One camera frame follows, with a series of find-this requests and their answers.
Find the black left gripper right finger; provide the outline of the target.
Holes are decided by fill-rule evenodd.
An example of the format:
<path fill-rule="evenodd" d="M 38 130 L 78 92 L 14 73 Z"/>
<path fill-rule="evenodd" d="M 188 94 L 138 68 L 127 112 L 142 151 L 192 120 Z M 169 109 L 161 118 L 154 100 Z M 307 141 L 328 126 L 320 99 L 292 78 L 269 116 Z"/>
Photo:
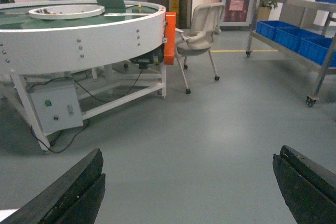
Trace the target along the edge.
<path fill-rule="evenodd" d="M 273 156 L 281 194 L 297 223 L 335 223 L 335 174 L 284 145 Z"/>

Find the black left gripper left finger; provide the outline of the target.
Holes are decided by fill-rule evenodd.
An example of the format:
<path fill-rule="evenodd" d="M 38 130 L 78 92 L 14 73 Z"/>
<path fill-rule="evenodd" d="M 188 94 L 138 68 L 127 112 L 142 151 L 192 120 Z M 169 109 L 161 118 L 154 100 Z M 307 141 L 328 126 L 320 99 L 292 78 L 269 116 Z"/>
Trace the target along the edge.
<path fill-rule="evenodd" d="M 96 148 L 1 223 L 94 223 L 106 189 L 102 168 Z"/>

